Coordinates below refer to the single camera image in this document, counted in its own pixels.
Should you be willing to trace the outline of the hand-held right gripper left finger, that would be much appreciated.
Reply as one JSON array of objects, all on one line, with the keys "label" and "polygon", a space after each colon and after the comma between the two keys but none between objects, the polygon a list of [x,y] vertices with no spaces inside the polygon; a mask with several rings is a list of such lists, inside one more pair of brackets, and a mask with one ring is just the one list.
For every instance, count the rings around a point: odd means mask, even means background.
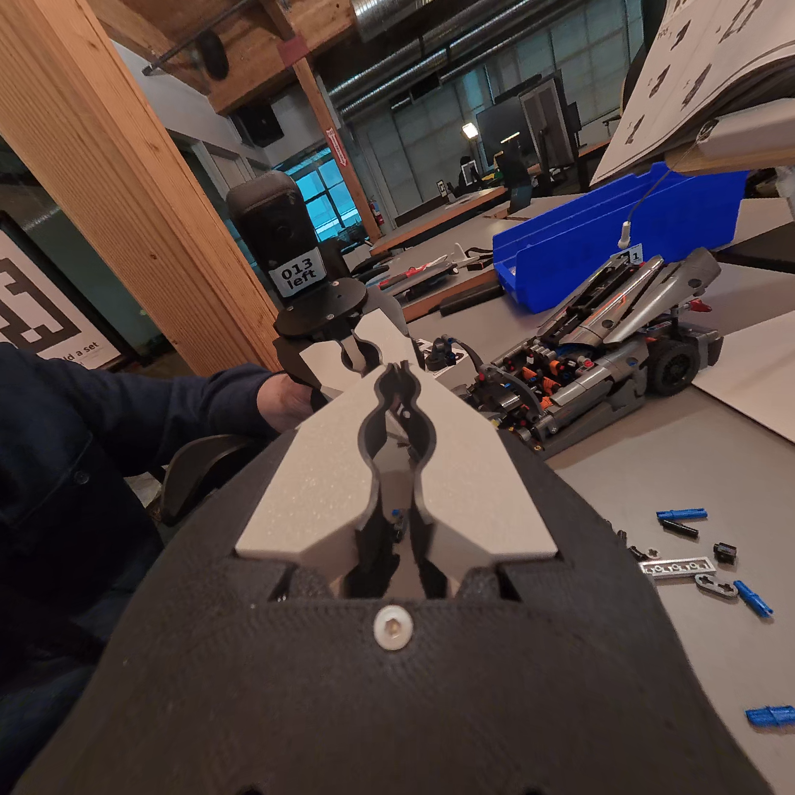
[{"label": "hand-held right gripper left finger", "polygon": [[382,597],[398,566],[374,457],[394,369],[378,366],[296,431],[235,545],[245,559],[314,569],[351,597]]}]

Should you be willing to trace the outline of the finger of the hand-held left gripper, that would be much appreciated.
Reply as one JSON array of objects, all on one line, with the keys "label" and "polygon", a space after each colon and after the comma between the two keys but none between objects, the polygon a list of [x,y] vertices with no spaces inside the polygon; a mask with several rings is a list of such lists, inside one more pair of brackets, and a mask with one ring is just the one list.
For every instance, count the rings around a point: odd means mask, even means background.
[{"label": "finger of the hand-held left gripper", "polygon": [[384,311],[372,311],[363,315],[355,326],[355,339],[359,343],[372,346],[381,365],[413,363],[421,370],[425,369],[422,351]]},{"label": "finger of the hand-held left gripper", "polygon": [[326,399],[335,399],[368,371],[365,355],[357,340],[315,342],[301,353],[302,362],[318,382],[318,391]]}]

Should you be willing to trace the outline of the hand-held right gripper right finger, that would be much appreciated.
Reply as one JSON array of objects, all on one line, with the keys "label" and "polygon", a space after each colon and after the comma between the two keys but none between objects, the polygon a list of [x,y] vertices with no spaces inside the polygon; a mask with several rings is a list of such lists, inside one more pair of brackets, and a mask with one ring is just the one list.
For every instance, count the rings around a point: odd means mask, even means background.
[{"label": "hand-held right gripper right finger", "polygon": [[496,428],[415,363],[403,362],[408,448],[397,449],[397,596],[444,599],[472,569],[548,561],[557,544]]}]

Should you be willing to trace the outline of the lego car model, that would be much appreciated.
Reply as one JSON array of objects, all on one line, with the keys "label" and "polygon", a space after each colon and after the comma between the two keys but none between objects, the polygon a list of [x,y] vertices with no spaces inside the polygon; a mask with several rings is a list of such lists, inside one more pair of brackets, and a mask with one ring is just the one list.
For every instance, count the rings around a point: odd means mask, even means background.
[{"label": "lego car model", "polygon": [[723,337],[687,323],[721,273],[710,251],[635,263],[610,257],[529,339],[491,362],[448,335],[418,340],[433,377],[498,429],[549,458],[638,410],[676,395],[714,366]]}]

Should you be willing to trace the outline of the scattered loose lego pieces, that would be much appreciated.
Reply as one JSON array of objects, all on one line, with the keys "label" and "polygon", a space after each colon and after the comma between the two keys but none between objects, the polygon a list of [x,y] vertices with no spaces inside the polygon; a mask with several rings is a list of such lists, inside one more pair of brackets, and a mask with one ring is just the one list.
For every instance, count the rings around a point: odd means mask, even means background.
[{"label": "scattered loose lego pieces", "polygon": [[[687,522],[704,520],[708,518],[708,512],[704,508],[675,509],[658,511],[655,518],[663,530],[695,541],[699,538],[699,530],[688,525]],[[720,578],[720,570],[715,567],[715,563],[736,564],[738,550],[734,545],[724,542],[714,544],[712,557],[663,559],[655,549],[641,550],[634,544],[628,544],[628,537],[624,531],[617,531],[615,535],[624,548],[632,554],[640,571],[652,582],[692,581],[704,593],[724,600],[743,601],[760,619],[769,621],[773,618],[773,609],[744,582],[725,581]],[[746,710],[745,713],[747,721],[757,729],[783,729],[794,724],[792,705],[753,708]]]}]

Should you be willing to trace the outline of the lego instruction booklet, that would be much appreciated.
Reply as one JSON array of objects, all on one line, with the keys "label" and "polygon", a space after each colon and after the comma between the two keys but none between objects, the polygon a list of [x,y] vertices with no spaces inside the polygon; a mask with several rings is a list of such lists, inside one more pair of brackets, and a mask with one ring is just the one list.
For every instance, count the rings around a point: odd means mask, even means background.
[{"label": "lego instruction booklet", "polygon": [[667,2],[591,185],[691,141],[714,117],[783,97],[793,39],[793,1]]}]

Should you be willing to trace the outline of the toy space shuttle model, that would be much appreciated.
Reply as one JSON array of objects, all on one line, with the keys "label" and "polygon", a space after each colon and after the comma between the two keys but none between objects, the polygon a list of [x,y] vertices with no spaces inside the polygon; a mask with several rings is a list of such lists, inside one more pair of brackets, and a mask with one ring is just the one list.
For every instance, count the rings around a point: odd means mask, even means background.
[{"label": "toy space shuttle model", "polygon": [[444,255],[428,263],[425,263],[423,265],[413,266],[412,268],[408,269],[405,272],[398,273],[386,279],[383,279],[381,282],[378,283],[378,288],[381,289],[382,291],[385,291],[397,284],[400,284],[412,277],[415,277],[416,275],[428,272],[437,265],[452,264],[453,267],[456,267],[460,263],[466,263],[469,259],[470,257],[464,251],[462,246],[456,243],[454,250],[451,253],[445,253]]}]

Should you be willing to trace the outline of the black office chair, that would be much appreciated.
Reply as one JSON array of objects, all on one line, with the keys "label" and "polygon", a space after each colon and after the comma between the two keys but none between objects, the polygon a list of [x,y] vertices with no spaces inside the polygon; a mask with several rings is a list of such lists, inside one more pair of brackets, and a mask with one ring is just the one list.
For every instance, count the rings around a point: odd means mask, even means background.
[{"label": "black office chair", "polygon": [[161,522],[174,527],[265,448],[263,440],[236,434],[208,436],[184,445],[165,470]]}]

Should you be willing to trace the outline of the wooden desk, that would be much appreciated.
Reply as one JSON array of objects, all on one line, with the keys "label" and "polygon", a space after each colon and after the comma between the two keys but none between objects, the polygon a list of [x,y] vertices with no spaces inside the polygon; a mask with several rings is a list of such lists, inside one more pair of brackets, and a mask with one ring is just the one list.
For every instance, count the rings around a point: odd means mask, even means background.
[{"label": "wooden desk", "polygon": [[388,233],[376,244],[373,244],[371,255],[378,256],[384,252],[418,245],[497,207],[499,204],[506,203],[510,199],[510,195],[510,191],[504,186],[464,195],[453,201],[452,204],[438,207]]}]

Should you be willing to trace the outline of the framed printed sign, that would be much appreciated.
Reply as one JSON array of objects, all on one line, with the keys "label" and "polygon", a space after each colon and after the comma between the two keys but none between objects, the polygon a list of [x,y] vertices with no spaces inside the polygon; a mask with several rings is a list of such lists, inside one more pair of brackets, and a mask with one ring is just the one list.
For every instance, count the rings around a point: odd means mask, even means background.
[{"label": "framed printed sign", "polygon": [[6,212],[1,212],[1,341],[88,370],[143,361]]}]

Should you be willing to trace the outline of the black computer monitor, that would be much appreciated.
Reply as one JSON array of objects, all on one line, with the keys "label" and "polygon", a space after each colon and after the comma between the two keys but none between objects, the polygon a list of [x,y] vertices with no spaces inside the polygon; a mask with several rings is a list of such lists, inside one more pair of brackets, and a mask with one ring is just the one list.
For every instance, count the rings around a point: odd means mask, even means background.
[{"label": "black computer monitor", "polygon": [[489,164],[510,152],[526,163],[535,158],[545,172],[578,163],[579,112],[566,99],[559,70],[534,75],[501,94],[476,115],[475,125]]}]

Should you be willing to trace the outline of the white book stand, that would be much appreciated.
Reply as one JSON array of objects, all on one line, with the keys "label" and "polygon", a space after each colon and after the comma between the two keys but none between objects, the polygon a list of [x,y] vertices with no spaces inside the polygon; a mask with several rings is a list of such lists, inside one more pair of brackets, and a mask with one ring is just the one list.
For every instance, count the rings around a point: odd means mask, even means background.
[{"label": "white book stand", "polygon": [[[784,272],[793,286],[794,100],[751,107],[718,117],[707,125],[703,140],[683,145],[665,156],[674,171],[703,176],[730,171],[775,168],[779,205],[789,223],[754,235],[747,243],[766,243],[779,257],[754,255],[730,247],[721,254],[727,264],[758,266]],[[730,333],[722,363],[700,376],[696,386],[720,402],[794,441],[794,312]]]}]

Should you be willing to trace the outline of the black wall speaker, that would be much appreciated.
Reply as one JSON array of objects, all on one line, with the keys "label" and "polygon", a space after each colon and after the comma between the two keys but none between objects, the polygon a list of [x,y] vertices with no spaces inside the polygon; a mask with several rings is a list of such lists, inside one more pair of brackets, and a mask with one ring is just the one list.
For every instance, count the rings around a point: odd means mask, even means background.
[{"label": "black wall speaker", "polygon": [[263,100],[241,105],[230,114],[241,138],[250,145],[267,148],[284,137],[273,106]]}]

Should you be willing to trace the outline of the narrow wooden post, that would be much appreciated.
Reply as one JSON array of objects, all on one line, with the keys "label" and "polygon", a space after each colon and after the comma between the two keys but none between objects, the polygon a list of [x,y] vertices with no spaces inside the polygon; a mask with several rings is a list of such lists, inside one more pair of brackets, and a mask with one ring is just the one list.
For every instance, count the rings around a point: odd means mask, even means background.
[{"label": "narrow wooden post", "polygon": [[359,212],[367,237],[371,243],[378,242],[382,237],[380,226],[373,215],[369,200],[355,172],[352,160],[345,148],[342,137],[340,136],[338,126],[316,82],[313,69],[309,65],[309,48],[305,39],[301,35],[294,35],[277,44],[277,50],[282,58],[284,66],[293,69],[301,85],[301,89],[313,111],[325,142],[330,147],[336,164],[343,176],[343,181]]}]

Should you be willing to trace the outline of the wide wooden post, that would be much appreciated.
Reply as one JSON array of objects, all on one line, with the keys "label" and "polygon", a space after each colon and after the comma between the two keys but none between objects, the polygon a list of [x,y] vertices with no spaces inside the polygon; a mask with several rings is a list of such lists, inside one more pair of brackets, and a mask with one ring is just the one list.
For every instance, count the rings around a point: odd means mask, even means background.
[{"label": "wide wooden post", "polygon": [[199,375],[281,370],[276,309],[87,2],[2,2],[2,135]]}]

